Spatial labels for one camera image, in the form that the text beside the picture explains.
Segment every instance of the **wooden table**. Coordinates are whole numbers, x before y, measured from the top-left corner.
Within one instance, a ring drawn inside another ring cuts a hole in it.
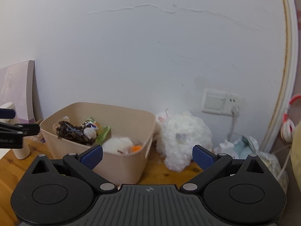
[[[10,150],[0,159],[0,225],[18,225],[17,218],[11,208],[10,198],[13,190],[20,181],[26,169],[38,154],[46,154],[52,158],[47,146],[29,139],[24,139],[31,150],[29,157],[18,160]],[[194,162],[183,172],[170,171],[164,165],[164,158],[151,147],[149,159],[139,184],[176,184],[178,187],[187,182],[202,170]]]

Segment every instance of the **beige plastic bin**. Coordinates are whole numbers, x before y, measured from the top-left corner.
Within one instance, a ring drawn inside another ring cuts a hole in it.
[[[46,145],[55,159],[61,159],[70,152],[80,154],[89,148],[66,139],[58,139],[52,126],[64,116],[68,116],[74,126],[81,125],[92,116],[100,125],[111,127],[112,137],[129,137],[134,144],[143,143],[143,147],[133,154],[115,155],[104,152],[103,160],[93,169],[115,185],[136,184],[139,181],[152,143],[155,127],[155,116],[152,113],[112,105],[83,102],[71,104],[40,124]]]

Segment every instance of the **white stuffed animal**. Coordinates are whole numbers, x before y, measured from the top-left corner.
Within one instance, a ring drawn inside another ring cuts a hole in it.
[[[199,144],[212,150],[212,133],[202,119],[191,113],[157,115],[155,140],[157,151],[166,156],[169,170],[181,172],[192,160],[192,148]]]

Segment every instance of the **light switch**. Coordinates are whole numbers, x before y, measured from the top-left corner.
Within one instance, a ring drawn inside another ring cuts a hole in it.
[[[225,106],[227,93],[216,90],[205,90],[202,112],[222,114]]]

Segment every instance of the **orange object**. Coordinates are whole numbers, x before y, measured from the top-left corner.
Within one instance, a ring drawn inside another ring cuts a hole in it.
[[[135,152],[135,151],[141,149],[141,147],[142,147],[141,145],[135,145],[135,146],[133,146],[132,147],[132,152]]]

